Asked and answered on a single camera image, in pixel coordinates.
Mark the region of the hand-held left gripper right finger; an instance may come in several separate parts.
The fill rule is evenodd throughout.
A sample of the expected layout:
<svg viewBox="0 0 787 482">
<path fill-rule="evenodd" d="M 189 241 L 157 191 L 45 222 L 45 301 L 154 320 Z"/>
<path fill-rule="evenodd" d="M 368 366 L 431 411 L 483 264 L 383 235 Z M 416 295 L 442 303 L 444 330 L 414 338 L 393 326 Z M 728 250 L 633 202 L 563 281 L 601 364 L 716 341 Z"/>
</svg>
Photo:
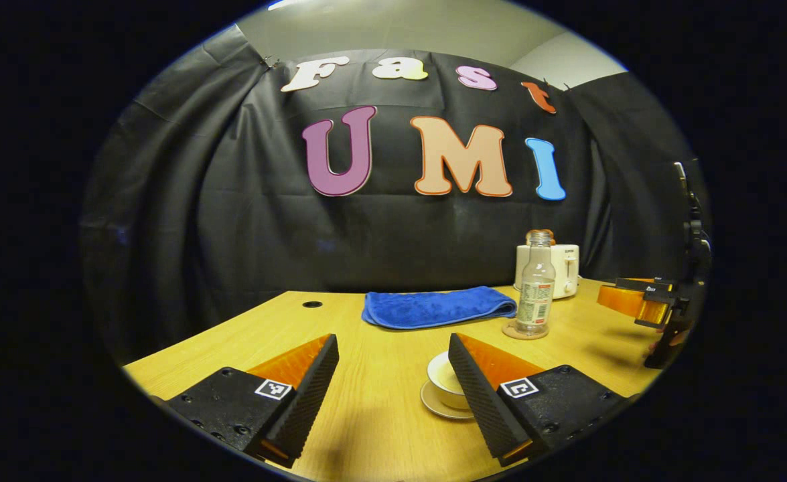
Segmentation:
<svg viewBox="0 0 787 482">
<path fill-rule="evenodd" d="M 449 337 L 448 358 L 503 467 L 558 451 L 632 403 L 570 364 L 542 369 L 463 333 Z"/>
</svg>

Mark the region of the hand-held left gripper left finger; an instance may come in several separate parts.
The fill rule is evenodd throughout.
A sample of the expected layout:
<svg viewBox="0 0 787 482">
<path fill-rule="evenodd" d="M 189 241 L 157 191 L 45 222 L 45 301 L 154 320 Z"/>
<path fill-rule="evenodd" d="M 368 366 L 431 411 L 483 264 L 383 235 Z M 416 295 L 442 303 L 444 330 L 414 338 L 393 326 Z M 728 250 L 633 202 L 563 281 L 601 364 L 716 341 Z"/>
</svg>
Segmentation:
<svg viewBox="0 0 787 482">
<path fill-rule="evenodd" d="M 326 333 L 249 370 L 219 368 L 166 400 L 165 409 L 235 451 L 289 469 L 339 359 L 337 336 Z"/>
</svg>

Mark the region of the white teacup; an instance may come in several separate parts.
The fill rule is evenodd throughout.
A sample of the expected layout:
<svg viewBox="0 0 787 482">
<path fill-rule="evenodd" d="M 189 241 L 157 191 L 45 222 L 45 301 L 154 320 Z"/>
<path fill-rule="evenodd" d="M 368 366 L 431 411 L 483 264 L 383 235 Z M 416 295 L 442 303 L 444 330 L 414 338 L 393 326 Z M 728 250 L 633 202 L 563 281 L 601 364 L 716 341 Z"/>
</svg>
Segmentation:
<svg viewBox="0 0 787 482">
<path fill-rule="evenodd" d="M 440 400 L 442 400 L 442 402 L 444 402 L 445 405 L 451 406 L 452 408 L 470 410 L 469 403 L 467 402 L 466 395 L 464 394 L 464 392 L 463 392 L 463 396 L 460 396 L 459 394 L 449 393 L 448 391 L 442 390 L 441 388 L 438 388 L 438 391 L 439 391 Z"/>
</svg>

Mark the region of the round cork coaster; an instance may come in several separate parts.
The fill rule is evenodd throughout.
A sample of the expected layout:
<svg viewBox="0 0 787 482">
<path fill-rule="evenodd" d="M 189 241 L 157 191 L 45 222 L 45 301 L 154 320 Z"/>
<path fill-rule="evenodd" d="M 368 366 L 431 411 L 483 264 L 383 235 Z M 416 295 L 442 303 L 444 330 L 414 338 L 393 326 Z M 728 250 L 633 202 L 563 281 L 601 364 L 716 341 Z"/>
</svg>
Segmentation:
<svg viewBox="0 0 787 482">
<path fill-rule="evenodd" d="M 521 339 L 522 341 L 534 341 L 549 334 L 549 327 L 543 324 L 524 324 L 516 320 L 510 320 L 506 326 L 503 326 L 502 332 L 514 339 Z"/>
</svg>

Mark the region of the clear water bottle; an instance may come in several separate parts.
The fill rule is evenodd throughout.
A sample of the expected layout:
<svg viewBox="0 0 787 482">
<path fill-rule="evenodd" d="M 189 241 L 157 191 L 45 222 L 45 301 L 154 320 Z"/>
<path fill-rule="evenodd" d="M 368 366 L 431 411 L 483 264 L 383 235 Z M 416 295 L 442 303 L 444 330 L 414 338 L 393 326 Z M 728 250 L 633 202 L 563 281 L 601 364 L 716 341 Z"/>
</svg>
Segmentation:
<svg viewBox="0 0 787 482">
<path fill-rule="evenodd" d="M 547 326 L 555 289 L 555 268 L 551 263 L 550 241 L 541 231 L 528 233 L 530 262 L 522 272 L 518 321 Z"/>
</svg>

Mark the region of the white saucer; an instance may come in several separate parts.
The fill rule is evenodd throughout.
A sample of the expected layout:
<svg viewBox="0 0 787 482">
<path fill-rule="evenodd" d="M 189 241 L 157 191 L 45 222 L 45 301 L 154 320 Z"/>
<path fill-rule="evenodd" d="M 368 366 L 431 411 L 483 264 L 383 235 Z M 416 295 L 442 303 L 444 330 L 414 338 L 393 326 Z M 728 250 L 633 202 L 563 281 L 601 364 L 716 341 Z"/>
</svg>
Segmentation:
<svg viewBox="0 0 787 482">
<path fill-rule="evenodd" d="M 432 414 L 459 421 L 473 420 L 475 416 L 469 409 L 452 408 L 440 400 L 438 388 L 427 380 L 420 389 L 420 399 L 424 407 Z"/>
</svg>

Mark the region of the white toaster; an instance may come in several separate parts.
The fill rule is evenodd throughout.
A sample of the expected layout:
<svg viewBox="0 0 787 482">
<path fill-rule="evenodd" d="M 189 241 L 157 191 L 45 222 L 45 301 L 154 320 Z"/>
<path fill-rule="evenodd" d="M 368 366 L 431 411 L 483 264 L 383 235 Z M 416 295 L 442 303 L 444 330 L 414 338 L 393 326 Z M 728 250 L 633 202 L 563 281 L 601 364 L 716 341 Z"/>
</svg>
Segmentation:
<svg viewBox="0 0 787 482">
<path fill-rule="evenodd" d="M 574 244 L 556 244 L 550 248 L 551 263 L 555 268 L 553 283 L 553 300 L 570 298 L 577 293 L 578 287 L 578 246 Z M 519 291 L 522 284 L 522 272 L 530 262 L 530 246 L 516 247 L 516 272 L 513 287 Z"/>
</svg>

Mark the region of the blue towel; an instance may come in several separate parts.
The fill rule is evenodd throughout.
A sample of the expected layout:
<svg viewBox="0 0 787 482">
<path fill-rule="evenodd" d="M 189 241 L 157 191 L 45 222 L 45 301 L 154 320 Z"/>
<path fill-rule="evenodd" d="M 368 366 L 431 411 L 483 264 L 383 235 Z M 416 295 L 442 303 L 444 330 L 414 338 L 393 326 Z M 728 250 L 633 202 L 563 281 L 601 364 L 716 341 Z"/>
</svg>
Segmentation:
<svg viewBox="0 0 787 482">
<path fill-rule="evenodd" d="M 476 319 L 513 318 L 517 310 L 515 300 L 506 294 L 480 286 L 448 293 L 369 292 L 360 318 L 387 329 L 414 330 Z"/>
</svg>

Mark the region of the black backdrop cloth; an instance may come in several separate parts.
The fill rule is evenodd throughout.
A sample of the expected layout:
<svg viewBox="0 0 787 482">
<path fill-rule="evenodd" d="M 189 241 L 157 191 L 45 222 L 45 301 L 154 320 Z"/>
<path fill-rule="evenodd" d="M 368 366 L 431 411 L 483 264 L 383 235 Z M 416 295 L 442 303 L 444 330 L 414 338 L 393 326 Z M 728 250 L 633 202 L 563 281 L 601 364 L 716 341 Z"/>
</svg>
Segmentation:
<svg viewBox="0 0 787 482">
<path fill-rule="evenodd" d="M 525 233 L 588 278 L 685 276 L 697 156 L 630 73 L 564 90 L 449 53 L 319 53 L 284 86 L 237 25 L 158 74 L 96 156 L 84 283 L 119 364 L 287 291 L 506 286 Z M 675 168 L 687 174 L 683 188 Z"/>
</svg>

